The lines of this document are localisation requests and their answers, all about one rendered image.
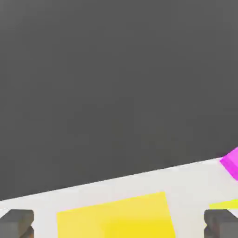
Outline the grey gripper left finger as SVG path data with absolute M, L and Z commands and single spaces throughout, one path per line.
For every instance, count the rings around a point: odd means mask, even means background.
M 33 210 L 11 209 L 0 214 L 0 238 L 34 238 Z

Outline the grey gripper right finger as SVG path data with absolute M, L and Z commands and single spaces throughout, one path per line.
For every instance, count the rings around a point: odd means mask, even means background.
M 238 218 L 229 210 L 205 210 L 204 238 L 238 238 Z

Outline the small lime cube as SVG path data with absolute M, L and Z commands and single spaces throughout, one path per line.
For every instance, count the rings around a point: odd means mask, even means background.
M 238 199 L 221 201 L 209 205 L 210 209 L 238 210 Z

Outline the large magenta box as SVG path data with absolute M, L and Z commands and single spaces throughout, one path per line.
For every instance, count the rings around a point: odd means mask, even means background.
M 238 181 L 238 147 L 225 155 L 220 163 L 228 171 L 228 173 Z

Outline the large yellow box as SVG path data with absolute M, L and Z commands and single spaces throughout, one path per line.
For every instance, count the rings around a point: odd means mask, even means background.
M 58 238 L 175 238 L 164 192 L 57 213 Z

